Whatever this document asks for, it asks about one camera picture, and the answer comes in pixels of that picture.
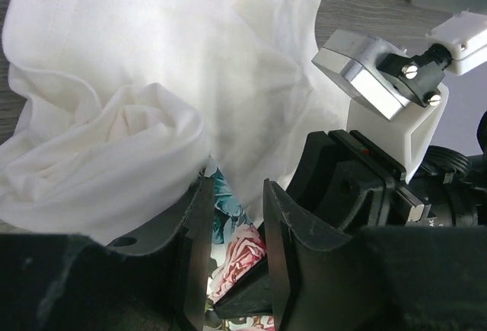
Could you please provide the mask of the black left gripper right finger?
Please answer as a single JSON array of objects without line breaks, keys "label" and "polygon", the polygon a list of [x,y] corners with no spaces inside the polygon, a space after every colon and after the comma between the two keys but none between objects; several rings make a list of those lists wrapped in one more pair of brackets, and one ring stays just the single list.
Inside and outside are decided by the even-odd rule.
[{"label": "black left gripper right finger", "polygon": [[484,330],[486,229],[372,227],[349,236],[263,185],[278,330]]}]

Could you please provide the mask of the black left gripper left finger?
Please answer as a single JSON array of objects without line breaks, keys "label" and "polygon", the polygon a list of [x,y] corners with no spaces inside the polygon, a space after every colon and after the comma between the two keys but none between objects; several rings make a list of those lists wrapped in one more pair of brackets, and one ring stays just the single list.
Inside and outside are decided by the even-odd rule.
[{"label": "black left gripper left finger", "polygon": [[201,178],[103,246],[75,234],[1,236],[3,330],[201,330],[214,183]]}]

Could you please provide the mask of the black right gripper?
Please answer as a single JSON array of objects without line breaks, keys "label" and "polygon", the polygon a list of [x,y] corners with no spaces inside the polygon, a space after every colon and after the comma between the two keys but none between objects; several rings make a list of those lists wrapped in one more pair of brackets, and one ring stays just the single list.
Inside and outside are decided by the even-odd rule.
[{"label": "black right gripper", "polygon": [[431,145],[411,180],[359,131],[307,135],[286,193],[332,227],[486,224],[486,154],[467,157]]}]

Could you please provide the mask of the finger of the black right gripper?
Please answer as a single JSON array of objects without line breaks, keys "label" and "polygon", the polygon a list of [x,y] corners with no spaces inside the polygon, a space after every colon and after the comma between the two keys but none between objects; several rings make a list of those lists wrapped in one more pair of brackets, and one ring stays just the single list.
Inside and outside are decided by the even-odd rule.
[{"label": "finger of the black right gripper", "polygon": [[215,305],[221,319],[272,316],[272,299],[267,258],[246,272]]}]

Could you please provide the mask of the white t shirt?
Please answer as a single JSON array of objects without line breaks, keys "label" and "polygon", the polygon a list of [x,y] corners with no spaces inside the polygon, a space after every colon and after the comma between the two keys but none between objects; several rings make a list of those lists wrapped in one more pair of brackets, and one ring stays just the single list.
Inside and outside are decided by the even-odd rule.
[{"label": "white t shirt", "polygon": [[2,48],[25,105],[1,146],[1,220],[106,246],[209,178],[203,329],[273,329],[214,305],[266,256],[263,181],[288,185],[307,134],[345,124],[311,61],[320,3],[10,0]]}]

